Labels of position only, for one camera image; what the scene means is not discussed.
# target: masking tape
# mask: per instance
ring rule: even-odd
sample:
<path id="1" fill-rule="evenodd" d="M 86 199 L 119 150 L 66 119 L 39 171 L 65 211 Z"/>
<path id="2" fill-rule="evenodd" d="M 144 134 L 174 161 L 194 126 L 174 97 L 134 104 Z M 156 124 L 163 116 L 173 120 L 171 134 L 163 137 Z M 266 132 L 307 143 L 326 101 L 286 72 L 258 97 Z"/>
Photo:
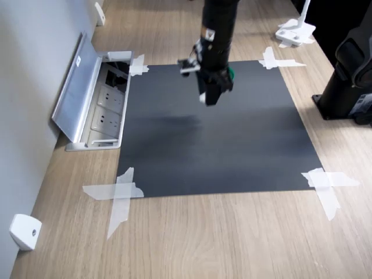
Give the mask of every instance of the masking tape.
<path id="1" fill-rule="evenodd" d="M 107 239 L 122 222 L 128 220 L 130 199 L 144 197 L 142 190 L 132 182 L 133 175 L 134 168 L 130 167 L 117 177 L 116 184 L 83 186 L 83 191 L 98 201 L 113 199 Z"/>
<path id="2" fill-rule="evenodd" d="M 148 66 L 144 65 L 144 61 L 145 61 L 144 54 L 133 59 L 132 65 L 129 67 L 129 73 L 132 77 L 136 75 L 140 76 L 142 75 L 142 73 L 147 73 L 149 71 Z"/>
<path id="3" fill-rule="evenodd" d="M 298 63 L 294 59 L 290 60 L 276 60 L 274 56 L 274 51 L 271 46 L 268 46 L 263 53 L 263 60 L 259 60 L 260 64 L 267 70 L 276 67 L 303 67 L 306 64 Z"/>
<path id="4" fill-rule="evenodd" d="M 341 208 L 333 187 L 354 187 L 360 183 L 341 172 L 324 172 L 322 168 L 302 173 L 309 186 L 314 187 L 328 220 L 331 221 L 337 209 Z"/>

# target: wooden desk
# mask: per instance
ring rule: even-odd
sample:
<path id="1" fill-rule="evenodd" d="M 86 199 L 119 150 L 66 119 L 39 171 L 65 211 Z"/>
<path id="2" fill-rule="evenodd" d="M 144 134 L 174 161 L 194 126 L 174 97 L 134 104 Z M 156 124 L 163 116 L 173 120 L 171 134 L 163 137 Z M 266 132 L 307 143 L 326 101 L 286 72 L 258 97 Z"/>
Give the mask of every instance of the wooden desk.
<path id="1" fill-rule="evenodd" d="M 94 45 L 175 63 L 199 37 L 202 2 L 106 0 Z M 311 95 L 331 65 L 318 44 L 280 49 L 273 39 L 297 16 L 289 0 L 241 0 L 230 58 L 258 60 L 272 46 L 277 59 L 307 64 L 281 72 L 321 162 L 363 183 L 335 189 L 333 221 L 314 191 L 145 198 L 107 241 L 112 201 L 81 186 L 113 183 L 119 151 L 66 153 L 62 137 L 33 210 L 43 223 L 37 248 L 20 253 L 12 278 L 371 278 L 372 129 L 321 119 Z"/>

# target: power socket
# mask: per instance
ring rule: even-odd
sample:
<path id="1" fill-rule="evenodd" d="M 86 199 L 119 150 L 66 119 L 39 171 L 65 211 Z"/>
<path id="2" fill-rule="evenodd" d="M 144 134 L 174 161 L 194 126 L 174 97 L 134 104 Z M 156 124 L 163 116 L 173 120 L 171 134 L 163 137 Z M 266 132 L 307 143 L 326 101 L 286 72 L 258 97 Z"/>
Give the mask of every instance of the power socket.
<path id="1" fill-rule="evenodd" d="M 119 138 L 120 115 L 101 106 L 95 108 L 92 121 L 92 130 Z"/>
<path id="2" fill-rule="evenodd" d="M 124 106 L 124 94 L 111 86 L 101 84 L 97 104 L 121 115 Z"/>

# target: black square sheet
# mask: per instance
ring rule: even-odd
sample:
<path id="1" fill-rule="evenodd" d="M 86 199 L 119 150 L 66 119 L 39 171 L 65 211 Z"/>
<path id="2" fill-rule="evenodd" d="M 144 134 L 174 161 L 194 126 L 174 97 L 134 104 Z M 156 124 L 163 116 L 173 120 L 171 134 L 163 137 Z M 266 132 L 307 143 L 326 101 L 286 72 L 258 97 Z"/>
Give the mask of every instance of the black square sheet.
<path id="1" fill-rule="evenodd" d="M 176 65 L 130 82 L 117 175 L 134 167 L 145 197 L 309 189 L 321 167 L 278 68 L 230 63 L 234 89 L 214 107 Z"/>

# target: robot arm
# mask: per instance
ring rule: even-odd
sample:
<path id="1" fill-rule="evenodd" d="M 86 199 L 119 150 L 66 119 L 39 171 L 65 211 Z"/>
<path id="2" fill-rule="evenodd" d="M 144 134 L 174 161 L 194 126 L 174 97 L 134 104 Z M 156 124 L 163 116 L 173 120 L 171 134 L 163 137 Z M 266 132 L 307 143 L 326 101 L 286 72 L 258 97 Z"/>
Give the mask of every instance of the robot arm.
<path id="1" fill-rule="evenodd" d="M 188 59 L 179 60 L 181 74 L 196 73 L 201 102 L 217 103 L 222 93 L 233 90 L 234 73 L 228 67 L 239 0 L 205 0 L 201 37 Z"/>

